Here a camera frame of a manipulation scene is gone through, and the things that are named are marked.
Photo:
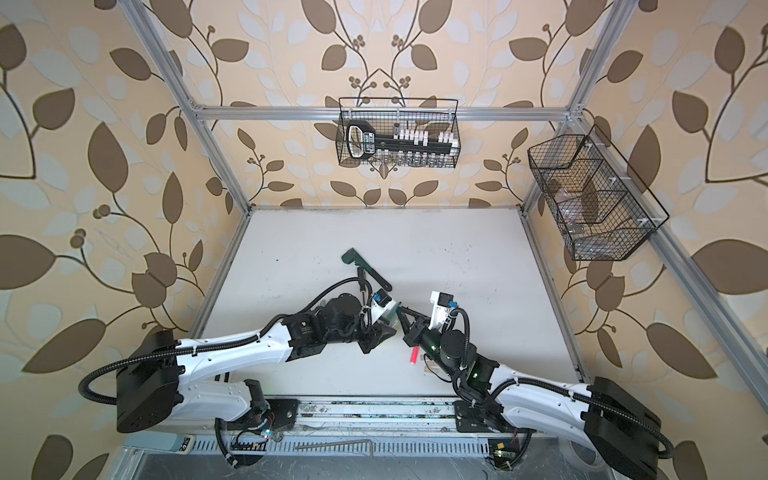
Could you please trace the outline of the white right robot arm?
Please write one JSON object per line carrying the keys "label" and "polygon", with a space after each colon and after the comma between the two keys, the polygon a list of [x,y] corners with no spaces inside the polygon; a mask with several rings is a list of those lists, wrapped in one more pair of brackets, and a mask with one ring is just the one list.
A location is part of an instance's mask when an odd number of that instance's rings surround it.
{"label": "white right robot arm", "polygon": [[597,377],[592,383],[557,383],[491,360],[456,329],[456,318],[466,315],[461,308],[440,326],[407,307],[396,313],[406,343],[437,365],[484,427],[533,430],[576,443],[630,479],[657,478],[659,461],[674,456],[660,418],[616,382]]}

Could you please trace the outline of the green highlighter pen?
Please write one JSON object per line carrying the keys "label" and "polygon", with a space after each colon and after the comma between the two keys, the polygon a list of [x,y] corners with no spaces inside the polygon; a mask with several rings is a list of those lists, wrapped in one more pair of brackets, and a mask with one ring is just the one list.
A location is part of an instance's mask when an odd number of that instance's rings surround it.
{"label": "green highlighter pen", "polygon": [[391,302],[385,309],[385,312],[382,316],[383,320],[386,320],[388,323],[393,323],[397,320],[397,309],[399,307],[398,302]]}

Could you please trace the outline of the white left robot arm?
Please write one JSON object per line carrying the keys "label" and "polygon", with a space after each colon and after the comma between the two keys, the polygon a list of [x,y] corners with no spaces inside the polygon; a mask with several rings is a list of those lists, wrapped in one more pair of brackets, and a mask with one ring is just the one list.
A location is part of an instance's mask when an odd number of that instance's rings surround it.
{"label": "white left robot arm", "polygon": [[268,406],[256,380],[217,384],[214,379],[258,365],[320,354],[329,344],[355,343],[365,354],[395,333],[398,304],[387,293],[369,305],[343,293],[306,312],[279,317],[265,333],[177,340],[169,331],[149,335],[116,374],[120,433],[146,430],[171,420],[238,422]]}

